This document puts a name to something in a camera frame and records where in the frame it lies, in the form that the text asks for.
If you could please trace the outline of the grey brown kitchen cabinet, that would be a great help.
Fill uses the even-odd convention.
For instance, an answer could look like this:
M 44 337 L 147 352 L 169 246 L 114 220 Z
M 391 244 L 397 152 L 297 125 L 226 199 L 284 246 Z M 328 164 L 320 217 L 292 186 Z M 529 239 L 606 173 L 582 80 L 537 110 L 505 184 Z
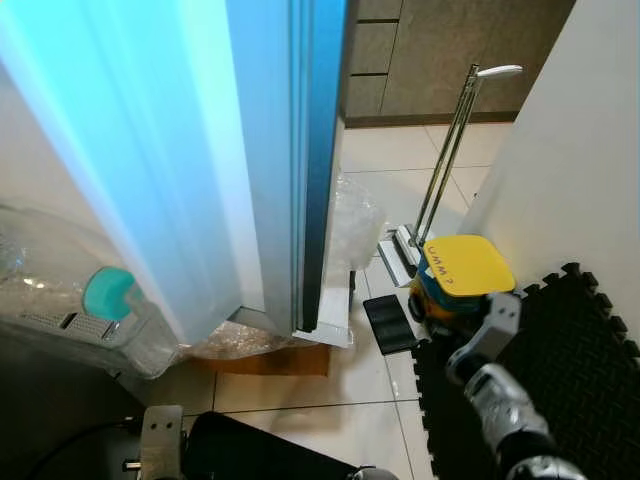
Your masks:
M 520 65 L 485 79 L 472 119 L 512 122 L 575 0 L 353 0 L 343 118 L 349 128 L 444 125 L 471 65 Z

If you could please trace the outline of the white flat packet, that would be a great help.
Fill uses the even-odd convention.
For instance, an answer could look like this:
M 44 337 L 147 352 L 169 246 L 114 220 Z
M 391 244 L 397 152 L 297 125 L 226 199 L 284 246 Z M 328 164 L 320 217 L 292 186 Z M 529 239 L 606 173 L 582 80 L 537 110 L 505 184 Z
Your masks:
M 317 325 L 312 332 L 315 342 L 349 348 L 355 342 L 349 329 L 349 301 L 321 300 L 317 306 Z

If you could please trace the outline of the clear bubble wrap bag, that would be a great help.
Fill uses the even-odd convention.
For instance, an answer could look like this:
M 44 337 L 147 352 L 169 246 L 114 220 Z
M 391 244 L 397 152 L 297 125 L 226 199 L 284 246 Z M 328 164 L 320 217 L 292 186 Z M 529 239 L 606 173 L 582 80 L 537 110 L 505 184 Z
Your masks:
M 349 311 L 355 288 L 353 273 L 365 269 L 375 255 L 376 242 L 383 233 L 387 215 L 375 205 L 369 191 L 351 179 L 338 175 L 335 179 L 330 219 L 326 233 L 321 300 L 348 300 Z M 314 332 L 271 333 L 260 323 L 248 320 L 250 311 L 243 308 L 232 319 L 212 330 L 210 337 L 193 346 L 182 346 L 182 358 L 243 358 L 275 349 L 315 346 Z

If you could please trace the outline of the green label water bottle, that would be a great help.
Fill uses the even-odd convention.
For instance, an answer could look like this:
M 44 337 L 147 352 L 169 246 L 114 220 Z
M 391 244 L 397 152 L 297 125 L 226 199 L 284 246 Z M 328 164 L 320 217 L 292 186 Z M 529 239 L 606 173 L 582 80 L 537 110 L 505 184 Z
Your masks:
M 0 204 L 0 315 L 131 314 L 134 276 L 102 255 L 105 239 L 50 212 Z

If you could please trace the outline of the grey right robot foot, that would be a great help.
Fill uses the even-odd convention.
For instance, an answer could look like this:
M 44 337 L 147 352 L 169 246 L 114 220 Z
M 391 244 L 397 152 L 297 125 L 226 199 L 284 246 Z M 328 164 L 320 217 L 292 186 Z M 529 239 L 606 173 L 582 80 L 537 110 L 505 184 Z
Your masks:
M 361 466 L 347 475 L 346 480 L 399 480 L 399 477 L 387 468 Z

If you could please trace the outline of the white fridge door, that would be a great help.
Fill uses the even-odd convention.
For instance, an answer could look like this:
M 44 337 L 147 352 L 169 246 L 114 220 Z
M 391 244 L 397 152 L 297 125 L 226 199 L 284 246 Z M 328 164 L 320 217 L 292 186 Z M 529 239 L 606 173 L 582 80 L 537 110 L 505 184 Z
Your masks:
M 0 0 L 0 204 L 105 239 L 131 314 L 0 339 L 157 378 L 239 311 L 311 332 L 353 0 Z

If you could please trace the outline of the yellow lidded blue container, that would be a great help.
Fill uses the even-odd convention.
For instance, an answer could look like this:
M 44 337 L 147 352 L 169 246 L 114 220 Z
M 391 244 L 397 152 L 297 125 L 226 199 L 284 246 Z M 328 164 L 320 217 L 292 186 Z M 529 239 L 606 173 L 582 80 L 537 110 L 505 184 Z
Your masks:
M 488 238 L 458 234 L 429 239 L 421 247 L 411 298 L 426 320 L 457 323 L 480 314 L 490 293 L 515 291 L 506 259 Z

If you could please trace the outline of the black interlocking foam mat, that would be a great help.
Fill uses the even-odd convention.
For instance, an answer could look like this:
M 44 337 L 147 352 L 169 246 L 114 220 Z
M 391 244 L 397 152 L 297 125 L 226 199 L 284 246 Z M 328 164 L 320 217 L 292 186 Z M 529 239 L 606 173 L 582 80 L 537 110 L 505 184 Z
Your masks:
M 495 361 L 527 390 L 564 456 L 589 480 L 639 480 L 639 347 L 607 294 L 579 262 L 567 262 L 520 298 L 518 334 Z M 445 376 L 445 360 L 465 334 L 434 320 L 426 328 L 412 357 L 435 479 L 498 480 L 477 413 Z

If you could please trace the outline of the flat brown cardboard box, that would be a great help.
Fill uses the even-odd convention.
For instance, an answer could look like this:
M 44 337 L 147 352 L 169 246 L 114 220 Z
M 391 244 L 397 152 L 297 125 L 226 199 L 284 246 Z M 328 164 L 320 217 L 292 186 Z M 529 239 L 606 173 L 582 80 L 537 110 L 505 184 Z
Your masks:
M 329 374 L 332 347 L 315 346 L 275 349 L 243 358 L 196 358 L 191 362 L 214 372 L 255 376 L 324 376 Z

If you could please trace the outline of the black fabric mat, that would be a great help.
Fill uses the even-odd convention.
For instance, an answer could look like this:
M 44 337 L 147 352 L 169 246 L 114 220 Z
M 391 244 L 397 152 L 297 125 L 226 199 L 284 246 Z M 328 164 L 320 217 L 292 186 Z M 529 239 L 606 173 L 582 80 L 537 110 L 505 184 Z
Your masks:
M 180 460 L 187 480 L 349 480 L 357 471 L 219 412 L 196 417 Z

